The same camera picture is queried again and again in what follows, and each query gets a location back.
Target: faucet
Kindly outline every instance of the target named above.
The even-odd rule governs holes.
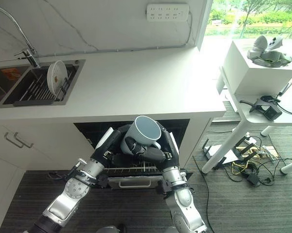
[[[25,35],[25,33],[23,32],[23,30],[21,29],[20,25],[17,23],[17,21],[14,19],[14,17],[8,13],[6,10],[2,9],[0,7],[0,12],[5,14],[6,16],[8,16],[8,18],[14,23],[14,25],[16,26],[16,28],[18,29],[19,33],[23,36],[23,38],[26,41],[26,44],[28,46],[29,49],[24,49],[21,52],[14,54],[14,56],[19,55],[19,54],[24,54],[25,57],[22,58],[18,58],[18,59],[28,59],[29,63],[34,67],[34,68],[40,68],[40,64],[37,58],[37,52],[35,50],[35,48],[32,46],[32,44],[30,43],[30,41],[28,40],[27,36]]]

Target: white box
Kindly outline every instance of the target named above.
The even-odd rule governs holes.
[[[246,55],[247,50],[232,41],[223,70],[233,94],[276,95],[292,78],[292,62],[285,67],[262,67],[254,64]]]

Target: white plate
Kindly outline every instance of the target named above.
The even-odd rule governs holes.
[[[65,78],[68,78],[68,74],[63,61],[57,61],[50,65],[47,81],[49,90],[53,95],[57,96],[60,91],[60,86],[64,83]]]

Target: wall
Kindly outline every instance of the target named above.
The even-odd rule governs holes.
[[[154,2],[186,2],[186,22],[148,22],[146,7]],[[20,24],[40,56],[140,49],[161,46],[195,46],[204,36],[201,27],[206,3],[211,0],[0,0]],[[15,59],[25,48],[14,24],[0,13],[0,60]]]

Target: drawer handle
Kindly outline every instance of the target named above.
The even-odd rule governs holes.
[[[149,180],[149,184],[148,185],[130,185],[130,186],[123,186],[121,184],[122,181],[119,181],[119,187],[120,188],[149,188],[151,186],[151,180]]]
[[[4,135],[4,139],[5,140],[9,141],[10,143],[12,143],[13,145],[17,146],[18,148],[23,148],[24,144],[21,144],[21,146],[16,144],[15,142],[13,142],[11,139],[8,138],[8,134],[9,134],[9,132],[5,133],[5,135]]]
[[[28,147],[28,148],[33,147],[33,145],[34,145],[33,143],[30,144],[30,145],[27,145],[26,143],[24,143],[23,141],[21,141],[19,138],[17,138],[17,135],[18,135],[18,132],[16,132],[16,133],[14,134],[14,138],[15,138],[16,141],[20,142],[20,143],[23,144],[25,147]]]

